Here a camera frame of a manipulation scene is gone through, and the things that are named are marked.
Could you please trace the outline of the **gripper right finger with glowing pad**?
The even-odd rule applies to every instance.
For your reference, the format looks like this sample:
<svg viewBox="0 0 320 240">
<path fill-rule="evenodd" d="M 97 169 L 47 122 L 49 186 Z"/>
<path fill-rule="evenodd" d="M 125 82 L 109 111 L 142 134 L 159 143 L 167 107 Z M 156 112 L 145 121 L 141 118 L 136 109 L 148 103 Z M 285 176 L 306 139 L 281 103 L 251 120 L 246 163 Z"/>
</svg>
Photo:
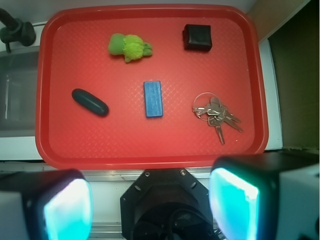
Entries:
<svg viewBox="0 0 320 240">
<path fill-rule="evenodd" d="M 228 240 L 317 240 L 320 237 L 320 157 L 273 151 L 218 158 L 208 199 Z"/>
</svg>

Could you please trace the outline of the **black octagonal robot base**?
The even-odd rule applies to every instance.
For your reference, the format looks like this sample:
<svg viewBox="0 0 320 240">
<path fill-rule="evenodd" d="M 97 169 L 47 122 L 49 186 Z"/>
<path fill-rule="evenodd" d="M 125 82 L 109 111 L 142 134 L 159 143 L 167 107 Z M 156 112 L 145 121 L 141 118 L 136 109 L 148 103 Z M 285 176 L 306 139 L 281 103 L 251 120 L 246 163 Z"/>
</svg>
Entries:
<svg viewBox="0 0 320 240">
<path fill-rule="evenodd" d="M 209 191 L 186 169 L 145 170 L 120 197 L 127 240 L 217 240 Z"/>
</svg>

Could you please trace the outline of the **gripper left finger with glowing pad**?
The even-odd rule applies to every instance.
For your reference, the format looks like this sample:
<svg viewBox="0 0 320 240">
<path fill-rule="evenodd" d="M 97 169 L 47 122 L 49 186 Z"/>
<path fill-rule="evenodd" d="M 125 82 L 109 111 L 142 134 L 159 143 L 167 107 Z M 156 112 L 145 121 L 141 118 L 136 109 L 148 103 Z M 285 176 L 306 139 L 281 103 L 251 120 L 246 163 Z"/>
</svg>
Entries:
<svg viewBox="0 0 320 240">
<path fill-rule="evenodd" d="M 92 189 L 75 169 L 0 174 L 2 240 L 87 240 Z"/>
</svg>

